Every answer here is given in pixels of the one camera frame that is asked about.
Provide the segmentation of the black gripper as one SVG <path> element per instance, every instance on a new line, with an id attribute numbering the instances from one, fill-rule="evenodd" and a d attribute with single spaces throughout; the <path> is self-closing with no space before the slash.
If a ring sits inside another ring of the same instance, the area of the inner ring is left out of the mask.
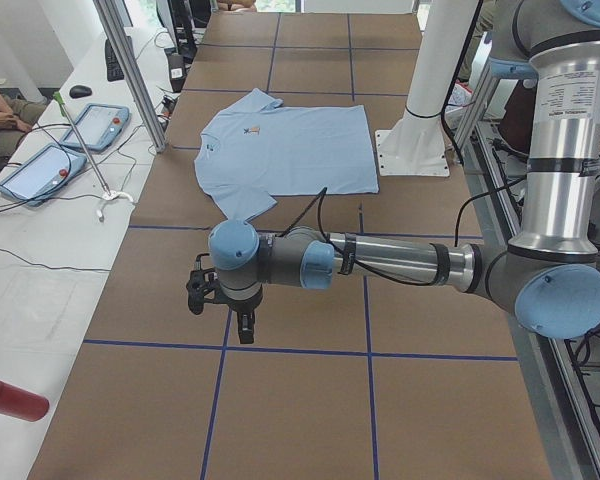
<path id="1" fill-rule="evenodd" d="M 254 343 L 255 310 L 247 309 L 236 311 L 236 323 L 241 344 Z"/>

